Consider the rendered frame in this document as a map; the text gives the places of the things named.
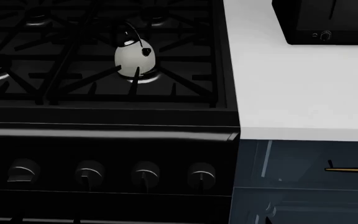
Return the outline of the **black cast iron stove grate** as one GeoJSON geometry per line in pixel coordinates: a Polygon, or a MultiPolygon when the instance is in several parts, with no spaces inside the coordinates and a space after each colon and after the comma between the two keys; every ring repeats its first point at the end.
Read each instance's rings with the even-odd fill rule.
{"type": "Polygon", "coordinates": [[[92,0],[0,0],[0,107],[42,103],[92,0]]]}
{"type": "Polygon", "coordinates": [[[211,110],[226,106],[221,0],[95,0],[49,89],[53,105],[74,108],[211,110]],[[128,22],[153,48],[155,68],[119,74],[111,31],[128,22]]]}

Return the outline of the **black stove knob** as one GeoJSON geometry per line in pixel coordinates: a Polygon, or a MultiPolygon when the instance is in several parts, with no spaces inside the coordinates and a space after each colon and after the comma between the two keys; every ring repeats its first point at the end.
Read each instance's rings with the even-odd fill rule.
{"type": "Polygon", "coordinates": [[[104,174],[105,168],[100,162],[87,160],[77,165],[75,179],[79,184],[84,186],[86,190],[91,191],[103,183],[104,174]]]}
{"type": "Polygon", "coordinates": [[[153,162],[140,161],[131,172],[132,183],[140,188],[141,192],[147,194],[151,188],[158,185],[160,179],[160,169],[153,162]]]}
{"type": "Polygon", "coordinates": [[[216,183],[216,171],[211,164],[196,162],[188,169],[188,185],[203,190],[209,190],[216,183]]]}
{"type": "Polygon", "coordinates": [[[16,159],[7,174],[7,182],[34,183],[40,175],[40,166],[30,159],[16,159]]]}

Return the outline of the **black gas stove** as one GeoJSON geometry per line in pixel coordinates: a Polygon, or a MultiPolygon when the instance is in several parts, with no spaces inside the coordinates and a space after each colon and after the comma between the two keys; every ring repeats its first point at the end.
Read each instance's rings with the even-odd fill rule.
{"type": "Polygon", "coordinates": [[[239,113],[222,1],[220,43],[226,106],[211,110],[74,108],[53,105],[49,89],[82,26],[52,77],[42,103],[0,107],[0,224],[229,224],[240,140],[239,113]],[[40,166],[36,182],[7,182],[16,159],[40,166]],[[86,190],[75,179],[82,161],[105,168],[103,183],[86,190]],[[131,181],[133,167],[160,169],[147,194],[131,181]],[[211,164],[209,190],[188,185],[188,169],[211,164]]]}

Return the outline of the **dark blue cabinet drawer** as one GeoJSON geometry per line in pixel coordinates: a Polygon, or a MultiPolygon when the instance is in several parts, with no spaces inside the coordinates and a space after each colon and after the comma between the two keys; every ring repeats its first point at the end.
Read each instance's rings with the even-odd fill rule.
{"type": "Polygon", "coordinates": [[[358,167],[358,142],[241,140],[235,187],[358,190],[358,173],[328,172],[358,167]]]}

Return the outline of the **dark blue cabinet door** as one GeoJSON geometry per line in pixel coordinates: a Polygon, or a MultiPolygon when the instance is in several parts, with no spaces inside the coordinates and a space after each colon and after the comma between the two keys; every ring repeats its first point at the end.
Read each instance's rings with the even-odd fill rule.
{"type": "Polygon", "coordinates": [[[358,190],[235,188],[229,224],[358,224],[358,190]]]}

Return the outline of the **black toaster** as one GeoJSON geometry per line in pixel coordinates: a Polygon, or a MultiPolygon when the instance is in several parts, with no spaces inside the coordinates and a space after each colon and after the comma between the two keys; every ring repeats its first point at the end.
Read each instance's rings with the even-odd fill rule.
{"type": "Polygon", "coordinates": [[[272,0],[291,45],[358,45],[358,0],[272,0]]]}

